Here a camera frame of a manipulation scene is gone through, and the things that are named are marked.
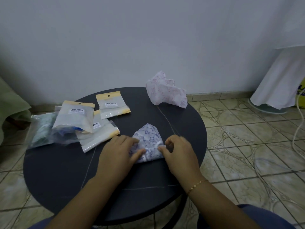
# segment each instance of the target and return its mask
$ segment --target wall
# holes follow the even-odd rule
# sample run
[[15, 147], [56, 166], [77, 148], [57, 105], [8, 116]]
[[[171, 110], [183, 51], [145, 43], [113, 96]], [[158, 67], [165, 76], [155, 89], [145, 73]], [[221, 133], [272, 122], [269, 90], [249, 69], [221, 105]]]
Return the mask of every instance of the wall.
[[0, 72], [32, 105], [145, 86], [254, 90], [292, 0], [1, 0]]

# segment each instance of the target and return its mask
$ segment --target white sticker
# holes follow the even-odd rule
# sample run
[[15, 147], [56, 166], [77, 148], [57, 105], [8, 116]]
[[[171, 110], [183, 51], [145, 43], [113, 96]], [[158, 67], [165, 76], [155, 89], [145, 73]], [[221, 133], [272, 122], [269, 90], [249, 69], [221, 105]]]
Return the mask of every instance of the white sticker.
[[108, 107], [108, 106], [117, 106], [117, 103], [105, 103], [105, 106]]
[[70, 109], [68, 114], [72, 114], [72, 113], [82, 113], [85, 114], [85, 110], [84, 109]]
[[100, 123], [94, 123], [93, 124], [93, 129], [95, 129], [95, 128], [99, 128], [99, 127], [101, 127], [101, 124]]

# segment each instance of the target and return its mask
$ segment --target green cloth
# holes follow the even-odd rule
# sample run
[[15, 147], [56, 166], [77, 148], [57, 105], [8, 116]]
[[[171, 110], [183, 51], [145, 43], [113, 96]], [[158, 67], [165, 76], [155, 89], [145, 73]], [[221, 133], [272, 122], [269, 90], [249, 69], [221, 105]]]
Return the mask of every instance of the green cloth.
[[15, 120], [31, 121], [31, 106], [18, 96], [10, 86], [0, 77], [0, 144], [3, 142], [3, 122], [7, 117]]

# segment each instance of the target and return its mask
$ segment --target gold bracelet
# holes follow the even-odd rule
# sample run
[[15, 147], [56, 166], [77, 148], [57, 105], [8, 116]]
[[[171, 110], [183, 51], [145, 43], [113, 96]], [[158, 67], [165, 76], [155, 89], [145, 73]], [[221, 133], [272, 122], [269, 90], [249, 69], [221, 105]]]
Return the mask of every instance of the gold bracelet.
[[197, 183], [196, 185], [194, 185], [186, 194], [189, 195], [189, 193], [190, 193], [197, 185], [199, 185], [199, 184], [201, 184], [201, 183], [203, 183], [203, 182], [205, 182], [205, 181], [208, 181], [208, 179], [205, 179], [205, 180], [203, 180], [203, 181], [198, 182], [198, 183]]

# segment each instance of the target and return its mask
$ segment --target table top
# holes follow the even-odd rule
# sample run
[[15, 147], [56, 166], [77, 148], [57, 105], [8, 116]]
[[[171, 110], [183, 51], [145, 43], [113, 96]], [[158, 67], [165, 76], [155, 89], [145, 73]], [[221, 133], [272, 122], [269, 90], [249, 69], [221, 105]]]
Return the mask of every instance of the table top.
[[[151, 103], [146, 88], [105, 90], [77, 100], [94, 103], [96, 94], [121, 91], [131, 113], [109, 118], [121, 134], [133, 136], [146, 123], [157, 127], [163, 142], [172, 134], [185, 137], [193, 146], [199, 164], [207, 148], [207, 132], [196, 110], [166, 103]], [[45, 208], [57, 214], [94, 177], [106, 142], [84, 153], [79, 143], [51, 144], [29, 149], [24, 158], [24, 178], [30, 193]], [[113, 225], [148, 216], [171, 203], [183, 189], [170, 173], [164, 158], [135, 164], [112, 194], [94, 225]]]

